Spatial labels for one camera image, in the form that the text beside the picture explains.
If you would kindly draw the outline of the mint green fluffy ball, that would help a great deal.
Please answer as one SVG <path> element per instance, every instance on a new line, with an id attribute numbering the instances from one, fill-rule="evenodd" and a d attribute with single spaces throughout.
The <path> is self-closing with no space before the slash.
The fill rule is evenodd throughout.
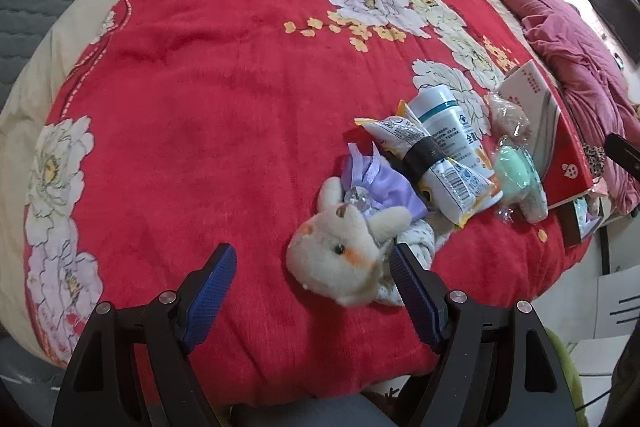
<path id="1" fill-rule="evenodd" d="M 502 208 L 518 207 L 529 186 L 529 170 L 533 168 L 533 158 L 526 147 L 516 145 L 506 136 L 500 140 L 494 155 L 494 171 L 503 193 Z"/>

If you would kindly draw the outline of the beige puff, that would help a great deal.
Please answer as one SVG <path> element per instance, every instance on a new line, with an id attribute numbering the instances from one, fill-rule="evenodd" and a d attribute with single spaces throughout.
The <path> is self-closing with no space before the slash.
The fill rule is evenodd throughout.
<path id="1" fill-rule="evenodd" d="M 485 96 L 489 107 L 491 129 L 516 144 L 525 145 L 530 137 L 530 121 L 518 104 L 501 98 L 495 92 Z"/>

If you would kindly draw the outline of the yellow white snack packet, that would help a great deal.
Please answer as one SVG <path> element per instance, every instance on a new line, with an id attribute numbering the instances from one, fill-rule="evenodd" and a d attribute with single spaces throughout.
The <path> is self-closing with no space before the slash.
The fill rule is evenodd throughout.
<path id="1" fill-rule="evenodd" d="M 399 103 L 393 116 L 356 118 L 354 123 L 400 161 L 400 172 L 425 204 L 456 227 L 464 228 L 490 196 L 492 183 L 446 154 L 406 102 Z"/>

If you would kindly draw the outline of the white plush bunny purple dress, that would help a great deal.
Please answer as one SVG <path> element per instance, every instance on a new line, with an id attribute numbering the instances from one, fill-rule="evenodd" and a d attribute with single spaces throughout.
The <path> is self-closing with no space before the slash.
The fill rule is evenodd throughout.
<path id="1" fill-rule="evenodd" d="M 384 251 L 426 206 L 377 147 L 350 143 L 342 173 L 323 182 L 317 213 L 293 234 L 285 265 L 294 279 L 340 306 L 375 303 Z"/>

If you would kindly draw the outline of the leopard print scrunchie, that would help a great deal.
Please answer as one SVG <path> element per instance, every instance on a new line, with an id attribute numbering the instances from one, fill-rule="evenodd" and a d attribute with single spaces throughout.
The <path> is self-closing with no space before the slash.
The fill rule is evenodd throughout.
<path id="1" fill-rule="evenodd" d="M 605 167 L 605 153 L 603 148 L 587 143 L 582 144 L 582 148 L 584 149 L 591 176 L 593 178 L 600 178 L 604 173 Z"/>

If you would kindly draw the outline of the green floral tissue pack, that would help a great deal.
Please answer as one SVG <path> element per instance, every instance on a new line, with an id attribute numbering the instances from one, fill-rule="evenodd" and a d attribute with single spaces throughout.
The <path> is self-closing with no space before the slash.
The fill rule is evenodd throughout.
<path id="1" fill-rule="evenodd" d="M 522 215 L 534 225 L 548 217 L 548 202 L 544 187 L 535 168 L 529 170 L 529 186 L 521 202 L 518 203 Z"/>

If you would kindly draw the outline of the pink quilted duvet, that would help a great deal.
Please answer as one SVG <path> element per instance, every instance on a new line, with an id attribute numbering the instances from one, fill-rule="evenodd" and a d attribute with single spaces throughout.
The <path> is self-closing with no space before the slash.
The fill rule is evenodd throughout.
<path id="1" fill-rule="evenodd" d="M 523 36 L 552 72 L 552 90 L 568 124 L 568 149 L 587 169 L 584 147 L 602 147 L 618 134 L 639 145 L 639 119 L 627 83 L 610 51 L 564 0 L 500 0 L 518 19 Z"/>

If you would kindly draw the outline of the red tissue box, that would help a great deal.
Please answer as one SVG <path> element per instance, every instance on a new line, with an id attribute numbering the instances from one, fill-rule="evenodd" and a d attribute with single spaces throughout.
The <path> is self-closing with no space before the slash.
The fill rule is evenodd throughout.
<path id="1" fill-rule="evenodd" d="M 534 60 L 510 72 L 498 95 L 518 104 L 529 120 L 527 148 L 546 192 L 550 209 L 584 196 L 592 176 L 582 140 L 558 90 Z"/>

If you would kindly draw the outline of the dark tray with pink book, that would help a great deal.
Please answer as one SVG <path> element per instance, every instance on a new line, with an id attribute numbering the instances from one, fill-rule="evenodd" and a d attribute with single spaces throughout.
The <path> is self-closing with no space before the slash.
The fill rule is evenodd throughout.
<path id="1" fill-rule="evenodd" d="M 602 199 L 584 195 L 556 208 L 565 247 L 584 243 L 604 219 Z"/>

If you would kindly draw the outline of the white vitamin bottle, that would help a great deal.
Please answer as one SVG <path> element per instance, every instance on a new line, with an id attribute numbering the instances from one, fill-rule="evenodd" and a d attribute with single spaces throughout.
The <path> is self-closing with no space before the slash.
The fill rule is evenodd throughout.
<path id="1" fill-rule="evenodd" d="M 480 139 L 482 134 L 474 128 L 454 92 L 446 86 L 421 86 L 409 107 L 448 156 L 490 183 L 487 195 L 483 198 L 477 196 L 475 212 L 497 204 L 502 191 Z"/>

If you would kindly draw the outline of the beige bed sheet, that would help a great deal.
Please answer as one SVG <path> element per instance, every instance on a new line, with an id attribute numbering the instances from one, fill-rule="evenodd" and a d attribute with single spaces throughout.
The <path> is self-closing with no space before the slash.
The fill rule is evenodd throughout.
<path id="1" fill-rule="evenodd" d="M 15 80 L 1 112 L 1 323 L 31 355 L 43 359 L 30 319 L 24 277 L 24 211 L 32 158 L 55 95 L 107 11 L 118 0 L 75 0 L 48 30 Z M 500 0 L 487 0 L 514 37 L 524 37 Z"/>

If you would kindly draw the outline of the red floral blanket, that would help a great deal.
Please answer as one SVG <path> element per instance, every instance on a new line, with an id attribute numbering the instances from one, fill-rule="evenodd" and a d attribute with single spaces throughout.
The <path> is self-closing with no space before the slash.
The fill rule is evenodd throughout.
<path id="1" fill-rule="evenodd" d="M 440 0 L 478 46 L 529 53 L 487 0 Z M 25 209 L 26 307 L 65 365 L 101 300 L 139 306 L 216 245 L 238 272 L 192 357 L 215 405 L 351 395 L 424 373 L 405 311 L 343 308 L 284 256 L 349 143 L 414 92 L 413 66 L 460 70 L 474 102 L 498 80 L 439 38 L 425 0 L 112 0 L 36 145 Z"/>

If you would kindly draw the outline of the black wall television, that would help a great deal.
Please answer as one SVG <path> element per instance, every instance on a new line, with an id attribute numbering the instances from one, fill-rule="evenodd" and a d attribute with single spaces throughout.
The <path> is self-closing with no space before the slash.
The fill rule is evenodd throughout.
<path id="1" fill-rule="evenodd" d="M 620 43 L 634 64 L 639 64 L 639 5 L 634 0 L 588 0 L 594 12 Z"/>

